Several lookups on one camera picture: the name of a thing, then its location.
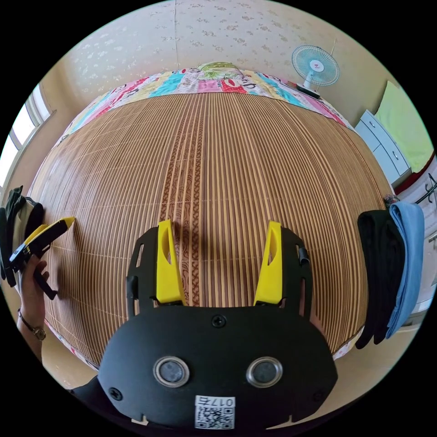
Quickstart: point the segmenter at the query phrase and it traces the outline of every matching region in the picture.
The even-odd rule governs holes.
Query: fan grille
[[[310,62],[314,60],[323,64],[323,71],[317,72],[310,67]],[[302,78],[315,85],[332,85],[340,76],[340,69],[335,59],[320,47],[299,46],[291,55],[291,62]]]

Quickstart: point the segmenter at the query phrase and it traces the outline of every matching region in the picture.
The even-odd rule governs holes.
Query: drawer
[[[391,136],[385,131],[385,129],[378,123],[378,121],[368,111],[364,112],[361,117],[361,121],[370,129],[375,135],[382,146],[387,150],[390,159],[397,168],[400,175],[405,173],[409,166],[404,159],[401,151],[398,149],[396,143],[392,140]]]
[[[380,145],[373,152],[373,156],[378,161],[378,164],[382,168],[382,171],[384,172],[388,182],[390,184],[396,182],[396,180],[399,179],[400,175],[395,167],[395,164],[393,164],[393,161],[390,159],[387,150],[385,150],[385,148]]]
[[[358,122],[355,130],[372,152],[380,145],[372,131],[361,120]]]
[[[393,141],[390,141],[386,142],[385,144],[381,143],[381,145],[387,151],[388,156],[393,161],[393,164],[395,164],[399,174],[404,174],[409,169],[409,166],[400,150],[396,147],[396,144]]]

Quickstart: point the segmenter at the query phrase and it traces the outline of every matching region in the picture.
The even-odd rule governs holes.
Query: sticker
[[[234,397],[196,396],[195,406],[195,428],[234,429]]]

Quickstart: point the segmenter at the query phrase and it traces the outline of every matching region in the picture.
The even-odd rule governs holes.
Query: window
[[[0,188],[5,183],[9,168],[12,165],[17,153],[18,150],[16,149],[15,144],[12,142],[10,135],[8,135],[5,147],[3,147],[3,151],[0,156]]]
[[[44,103],[40,86],[32,91],[26,103],[20,109],[12,129],[7,137],[5,147],[0,156],[0,194],[6,181],[6,176],[23,144],[36,132],[37,128],[50,116]]]

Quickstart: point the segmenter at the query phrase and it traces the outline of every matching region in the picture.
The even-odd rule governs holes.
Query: bed
[[[253,304],[275,220],[309,250],[316,313],[333,357],[361,333],[367,279],[356,220],[384,208],[384,174],[328,102],[222,64],[211,68],[218,76],[204,66],[182,69],[98,97],[32,184],[47,223],[77,219],[47,253],[49,282],[60,292],[46,302],[46,323],[96,370],[127,320],[135,241],[165,219],[173,221],[189,305]]]

